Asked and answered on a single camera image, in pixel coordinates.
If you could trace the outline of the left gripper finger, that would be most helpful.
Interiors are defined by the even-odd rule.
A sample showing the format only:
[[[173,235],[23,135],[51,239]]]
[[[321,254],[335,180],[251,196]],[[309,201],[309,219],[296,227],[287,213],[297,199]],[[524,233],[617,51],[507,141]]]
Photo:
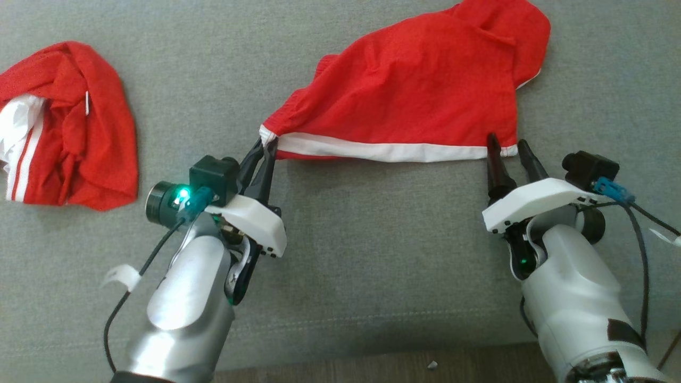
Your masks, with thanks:
[[[249,184],[249,196],[253,199],[257,199],[258,202],[265,206],[268,206],[269,204],[278,145],[278,140],[272,140],[265,145],[261,143],[260,148],[256,151],[255,155],[255,164],[258,165],[258,163],[262,163],[260,164],[260,167],[258,167],[258,172],[255,174],[253,181]]]
[[[250,185],[255,170],[258,167],[259,162],[263,159],[264,148],[262,140],[257,138],[253,147],[246,153],[244,159],[240,162],[240,171],[238,173],[238,192],[239,194],[245,194],[246,189]]]

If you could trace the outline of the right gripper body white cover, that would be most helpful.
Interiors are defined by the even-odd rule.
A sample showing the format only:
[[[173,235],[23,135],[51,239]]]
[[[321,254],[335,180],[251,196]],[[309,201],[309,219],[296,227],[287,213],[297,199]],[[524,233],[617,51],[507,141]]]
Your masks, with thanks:
[[[590,244],[605,235],[601,198],[566,181],[547,178],[511,190],[482,212],[487,232],[501,235],[509,249],[509,267],[526,280],[548,258],[543,234],[555,225],[572,226]]]

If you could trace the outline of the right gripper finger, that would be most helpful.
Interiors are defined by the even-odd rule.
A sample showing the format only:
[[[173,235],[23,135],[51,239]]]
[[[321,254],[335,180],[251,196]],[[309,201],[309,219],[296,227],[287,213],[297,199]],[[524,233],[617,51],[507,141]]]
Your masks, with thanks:
[[[529,184],[542,181],[543,179],[550,177],[538,157],[531,150],[528,141],[525,139],[518,141],[518,155],[521,165],[525,168],[526,177]]]
[[[495,133],[487,135],[487,196],[496,203],[517,187],[509,176],[501,157],[501,146]]]

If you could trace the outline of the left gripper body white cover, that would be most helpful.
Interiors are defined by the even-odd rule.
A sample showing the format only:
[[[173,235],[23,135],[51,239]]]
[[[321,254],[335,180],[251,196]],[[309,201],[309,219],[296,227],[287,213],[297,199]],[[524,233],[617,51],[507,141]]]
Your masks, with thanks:
[[[282,257],[287,247],[285,226],[276,206],[265,206],[236,194],[225,206],[217,206],[218,196],[207,187],[158,182],[146,199],[146,218],[151,223],[180,232],[184,239],[170,264],[181,250],[198,237],[215,237],[227,250],[229,271],[225,293],[229,302],[241,303],[260,257]]]

